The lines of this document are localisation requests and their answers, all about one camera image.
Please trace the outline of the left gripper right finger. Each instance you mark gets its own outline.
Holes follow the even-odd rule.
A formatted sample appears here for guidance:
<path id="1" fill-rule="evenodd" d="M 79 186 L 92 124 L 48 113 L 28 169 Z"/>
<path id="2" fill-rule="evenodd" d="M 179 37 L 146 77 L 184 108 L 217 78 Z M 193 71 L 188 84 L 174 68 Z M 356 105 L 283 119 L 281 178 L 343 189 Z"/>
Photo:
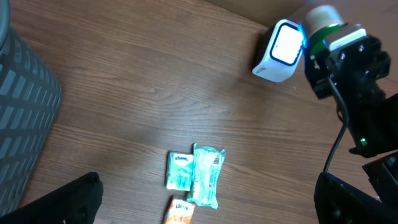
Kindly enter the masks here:
<path id="1" fill-rule="evenodd" d="M 318 222 L 397 223 L 397 208 L 390 207 L 352 185 L 320 173 L 314 192 Z"/>

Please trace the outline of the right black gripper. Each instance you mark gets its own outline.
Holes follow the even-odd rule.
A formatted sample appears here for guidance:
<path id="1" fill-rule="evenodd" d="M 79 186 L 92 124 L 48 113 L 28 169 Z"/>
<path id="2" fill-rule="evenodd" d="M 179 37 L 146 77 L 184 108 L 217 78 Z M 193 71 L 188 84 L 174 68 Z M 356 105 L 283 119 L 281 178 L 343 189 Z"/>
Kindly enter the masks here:
<path id="1" fill-rule="evenodd" d="M 390 65 L 390 55 L 373 36 L 362 37 L 332 51 L 327 48 L 316 53 L 304 50 L 305 76 L 320 100 L 332 95 L 329 80 L 343 98 L 383 99 L 385 93 L 376 81 L 388 76 Z"/>

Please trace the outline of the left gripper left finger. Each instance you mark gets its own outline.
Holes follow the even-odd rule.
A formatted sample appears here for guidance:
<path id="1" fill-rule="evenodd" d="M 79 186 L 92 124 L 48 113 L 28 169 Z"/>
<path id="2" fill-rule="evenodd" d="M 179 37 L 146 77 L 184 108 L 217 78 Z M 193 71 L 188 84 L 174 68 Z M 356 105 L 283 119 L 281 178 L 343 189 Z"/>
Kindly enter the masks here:
<path id="1" fill-rule="evenodd" d="M 1 224 L 93 224 L 102 199 L 99 174 L 89 172 L 1 217 Z"/>

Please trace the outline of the green lid jar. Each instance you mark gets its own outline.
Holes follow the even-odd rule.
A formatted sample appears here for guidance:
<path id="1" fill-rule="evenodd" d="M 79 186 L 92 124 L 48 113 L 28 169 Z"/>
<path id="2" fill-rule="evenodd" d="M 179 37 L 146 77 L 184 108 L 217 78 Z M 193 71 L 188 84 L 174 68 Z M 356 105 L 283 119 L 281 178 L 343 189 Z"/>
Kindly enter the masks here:
<path id="1" fill-rule="evenodd" d="M 310 10 L 299 26 L 303 35 L 303 46 L 309 55 L 314 55 L 323 49 L 324 38 L 341 29 L 344 21 L 334 6 L 322 5 Z"/>

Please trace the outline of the orange tissue pack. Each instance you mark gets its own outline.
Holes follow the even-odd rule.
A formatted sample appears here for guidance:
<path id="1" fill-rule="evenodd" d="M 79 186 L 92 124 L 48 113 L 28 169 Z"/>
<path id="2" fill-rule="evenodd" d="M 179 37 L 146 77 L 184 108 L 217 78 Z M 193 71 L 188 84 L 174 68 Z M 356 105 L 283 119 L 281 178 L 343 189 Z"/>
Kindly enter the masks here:
<path id="1" fill-rule="evenodd" d="M 173 195 L 164 215 L 163 224 L 191 224 L 196 204 Z"/>

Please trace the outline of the blue white package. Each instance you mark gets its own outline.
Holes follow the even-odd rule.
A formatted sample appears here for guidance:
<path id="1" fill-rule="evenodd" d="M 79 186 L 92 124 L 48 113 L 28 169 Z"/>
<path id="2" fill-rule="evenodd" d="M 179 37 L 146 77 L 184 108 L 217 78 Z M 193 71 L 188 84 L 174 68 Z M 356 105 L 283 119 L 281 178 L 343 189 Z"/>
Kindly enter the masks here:
<path id="1" fill-rule="evenodd" d="M 169 152 L 165 186 L 168 190 L 190 191 L 193 174 L 192 154 Z"/>

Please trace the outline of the teal wipes pack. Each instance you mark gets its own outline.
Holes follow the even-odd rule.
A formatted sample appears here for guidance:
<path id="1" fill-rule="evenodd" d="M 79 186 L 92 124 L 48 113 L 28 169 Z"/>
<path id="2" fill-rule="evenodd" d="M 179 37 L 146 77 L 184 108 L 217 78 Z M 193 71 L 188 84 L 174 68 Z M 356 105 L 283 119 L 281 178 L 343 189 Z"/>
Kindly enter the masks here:
<path id="1" fill-rule="evenodd" d="M 193 144 L 193 175 L 187 201 L 218 209 L 216 191 L 226 151 Z"/>

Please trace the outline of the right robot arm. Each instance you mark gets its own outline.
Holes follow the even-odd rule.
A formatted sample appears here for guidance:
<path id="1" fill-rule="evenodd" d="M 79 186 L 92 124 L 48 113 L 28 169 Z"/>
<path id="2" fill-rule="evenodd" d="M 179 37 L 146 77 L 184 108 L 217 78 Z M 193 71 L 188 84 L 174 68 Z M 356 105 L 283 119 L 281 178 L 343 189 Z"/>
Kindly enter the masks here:
<path id="1" fill-rule="evenodd" d="M 350 153 L 365 158 L 387 156 L 363 166 L 379 200 L 331 175 L 328 156 L 315 188 L 316 206 L 383 204 L 397 206 L 397 95 L 389 98 L 377 80 L 388 76 L 391 58 L 375 37 L 363 37 L 329 50 L 325 40 L 303 48 L 305 76 L 318 99 L 332 96 L 343 123 L 331 149 L 335 152 L 345 131 L 355 146 Z"/>

